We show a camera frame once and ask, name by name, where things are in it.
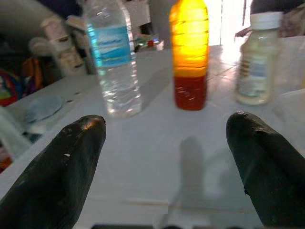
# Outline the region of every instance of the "white label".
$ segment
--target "white label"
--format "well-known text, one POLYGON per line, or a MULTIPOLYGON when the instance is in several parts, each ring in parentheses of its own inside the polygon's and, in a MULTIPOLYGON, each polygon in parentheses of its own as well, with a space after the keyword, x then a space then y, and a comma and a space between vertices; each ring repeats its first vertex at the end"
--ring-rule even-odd
POLYGON ((259 97, 267 89, 267 57, 255 55, 243 57, 237 90, 249 97, 259 97))

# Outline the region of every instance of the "bottle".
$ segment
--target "bottle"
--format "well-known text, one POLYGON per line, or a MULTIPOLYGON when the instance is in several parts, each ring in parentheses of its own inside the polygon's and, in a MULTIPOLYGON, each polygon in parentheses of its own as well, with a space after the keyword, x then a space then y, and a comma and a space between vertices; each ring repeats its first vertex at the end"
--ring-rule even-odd
POLYGON ((107 111, 118 118, 141 111, 129 13, 120 0, 82 0, 92 55, 107 111))
POLYGON ((203 0, 179 0, 170 13, 176 105, 202 110, 207 93, 209 17, 203 0))
POLYGON ((272 99, 276 62, 280 54, 279 27, 283 13, 266 12, 250 16, 252 33, 241 47, 237 80, 237 101, 266 104, 272 99))

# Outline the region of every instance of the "white container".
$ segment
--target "white container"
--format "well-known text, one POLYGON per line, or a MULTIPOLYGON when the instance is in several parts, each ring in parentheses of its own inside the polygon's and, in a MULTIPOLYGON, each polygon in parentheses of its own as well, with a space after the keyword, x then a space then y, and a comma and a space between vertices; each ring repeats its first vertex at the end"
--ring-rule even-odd
POLYGON ((276 63, 280 54, 280 22, 283 13, 251 15, 252 33, 241 47, 242 58, 236 98, 248 105, 266 104, 272 99, 276 63))
POLYGON ((73 48, 73 44, 70 36, 66 36, 56 40, 51 40, 50 44, 54 48, 55 52, 63 52, 73 48))
POLYGON ((61 18, 56 15, 45 19, 41 23, 41 27, 44 28, 44 32, 50 41, 68 36, 62 25, 61 18))

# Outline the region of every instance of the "colorful object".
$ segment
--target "colorful object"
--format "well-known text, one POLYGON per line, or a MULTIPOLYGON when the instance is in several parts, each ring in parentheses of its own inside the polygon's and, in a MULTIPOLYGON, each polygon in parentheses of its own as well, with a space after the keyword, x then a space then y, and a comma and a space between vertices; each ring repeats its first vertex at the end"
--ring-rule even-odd
POLYGON ((36 58, 29 58, 23 63, 22 76, 26 80, 25 95, 32 94, 43 88, 41 64, 36 58))
POLYGON ((20 78, 0 68, 0 106, 8 106, 22 98, 20 78))
POLYGON ((209 17, 203 0, 179 0, 170 14, 175 99, 179 108, 198 111, 206 100, 209 17))

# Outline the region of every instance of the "orange liquid bottle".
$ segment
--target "orange liquid bottle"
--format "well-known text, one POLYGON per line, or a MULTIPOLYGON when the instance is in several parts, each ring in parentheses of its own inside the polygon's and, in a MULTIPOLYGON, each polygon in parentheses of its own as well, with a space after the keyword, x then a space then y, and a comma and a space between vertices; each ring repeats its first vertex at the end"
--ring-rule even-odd
POLYGON ((202 110, 207 93, 209 16, 203 0, 179 0, 171 10, 175 100, 184 110, 202 110))

